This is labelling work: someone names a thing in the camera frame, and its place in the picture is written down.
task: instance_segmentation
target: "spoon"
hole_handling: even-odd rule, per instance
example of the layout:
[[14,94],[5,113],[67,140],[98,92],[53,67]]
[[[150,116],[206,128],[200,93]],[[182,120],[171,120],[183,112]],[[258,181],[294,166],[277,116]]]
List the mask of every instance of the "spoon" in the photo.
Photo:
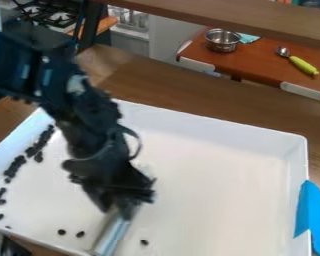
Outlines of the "spoon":
[[319,71],[313,67],[311,64],[308,64],[306,61],[295,57],[291,56],[289,53],[288,49],[282,46],[278,46],[275,49],[275,52],[280,55],[281,57],[288,58],[294,65],[296,65],[301,71],[304,73],[310,75],[310,76],[316,76],[319,75]]

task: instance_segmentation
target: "blue cloth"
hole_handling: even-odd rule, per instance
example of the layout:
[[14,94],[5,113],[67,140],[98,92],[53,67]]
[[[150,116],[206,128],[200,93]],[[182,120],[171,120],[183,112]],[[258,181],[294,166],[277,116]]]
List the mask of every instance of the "blue cloth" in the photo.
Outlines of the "blue cloth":
[[294,237],[310,229],[313,251],[320,255],[320,189],[311,181],[301,186]]
[[240,41],[242,44],[250,44],[260,38],[259,36],[253,36],[253,35],[248,35],[243,33],[238,33],[238,34],[241,36]]

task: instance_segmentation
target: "stove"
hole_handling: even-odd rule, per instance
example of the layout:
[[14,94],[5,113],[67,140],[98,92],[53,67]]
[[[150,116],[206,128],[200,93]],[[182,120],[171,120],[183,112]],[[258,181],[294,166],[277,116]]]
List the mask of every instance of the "stove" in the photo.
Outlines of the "stove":
[[[76,26],[80,2],[71,0],[33,0],[21,7],[28,13],[34,24],[67,33]],[[21,12],[19,17],[28,20]]]

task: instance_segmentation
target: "white plastic tray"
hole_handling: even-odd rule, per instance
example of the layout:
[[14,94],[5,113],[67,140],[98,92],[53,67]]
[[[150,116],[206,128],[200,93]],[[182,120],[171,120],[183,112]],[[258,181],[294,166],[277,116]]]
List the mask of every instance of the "white plastic tray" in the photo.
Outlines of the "white plastic tray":
[[[123,124],[144,143],[135,164],[147,166],[158,181],[155,204],[141,208],[117,256],[311,255],[309,232],[293,239],[299,189],[308,179],[305,138],[118,103]],[[0,144],[0,187],[12,159],[51,122],[37,110]],[[45,149],[45,161],[30,160],[20,170],[7,186],[7,205],[0,206],[6,214],[0,231],[89,255],[105,215],[68,182],[60,168],[67,157],[57,133]],[[67,230],[66,236],[57,235],[59,228]],[[79,240],[75,234],[81,230],[87,235]],[[141,239],[149,245],[141,246]]]

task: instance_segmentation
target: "metal bowl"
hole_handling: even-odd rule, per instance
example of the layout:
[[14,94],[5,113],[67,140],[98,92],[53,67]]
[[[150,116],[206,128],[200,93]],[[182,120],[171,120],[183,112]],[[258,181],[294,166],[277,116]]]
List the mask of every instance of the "metal bowl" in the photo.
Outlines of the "metal bowl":
[[211,29],[205,33],[207,47],[215,52],[233,52],[241,37],[239,34],[220,28]]

